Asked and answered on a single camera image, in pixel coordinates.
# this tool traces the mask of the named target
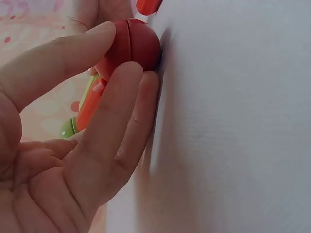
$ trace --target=green toy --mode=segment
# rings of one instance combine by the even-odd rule
[[[79,110],[81,109],[81,106],[92,86],[92,84],[98,79],[100,78],[100,75],[99,74],[96,74],[94,76],[91,76],[87,86],[86,86],[86,89],[82,95],[82,98],[81,98],[81,101],[79,103]],[[61,128],[61,131],[60,131],[60,137],[63,138],[63,139],[68,139],[72,136],[74,136],[76,133],[78,133],[77,131],[77,127],[76,127],[76,117],[74,118],[71,118],[69,119],[68,121],[66,121],[64,123],[64,125],[62,126]]]

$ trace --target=patterned fabric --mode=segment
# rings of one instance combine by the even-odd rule
[[[0,65],[20,53],[63,35],[64,0],[0,0]],[[65,121],[76,116],[89,77],[67,80],[22,113],[22,141],[59,137]],[[96,214],[91,233],[104,233],[106,207]]]

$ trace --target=red plastic ball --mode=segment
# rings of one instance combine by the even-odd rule
[[[161,45],[156,33],[138,19],[114,22],[115,40],[105,57],[95,66],[99,74],[109,80],[122,63],[138,62],[144,71],[154,70],[161,56]]]

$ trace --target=plastic toy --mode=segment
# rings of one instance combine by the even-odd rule
[[[98,75],[87,85],[79,105],[77,118],[72,118],[61,129],[66,139],[85,129],[88,125],[111,74],[124,62],[135,61],[144,71],[155,70],[161,55],[160,41],[156,33],[138,19],[123,19],[114,22],[117,32],[115,40],[105,57],[95,66]]]
[[[142,15],[148,16],[158,11],[161,3],[162,0],[138,0],[136,7]]]

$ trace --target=orange plastic piece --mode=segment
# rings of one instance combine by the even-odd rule
[[[115,40],[105,57],[95,66],[102,78],[93,83],[81,106],[76,119],[78,131],[87,127],[107,82],[119,65],[135,61],[144,71],[155,70],[158,65],[161,56],[160,41],[146,23],[138,19],[122,19],[114,24],[117,30]]]
[[[138,0],[136,7],[142,15],[148,16],[158,11],[161,3],[162,0]]]
[[[81,131],[87,127],[95,112],[95,109],[101,101],[101,96],[106,86],[107,82],[101,78],[97,79],[92,84],[76,119],[76,126],[78,131]]]

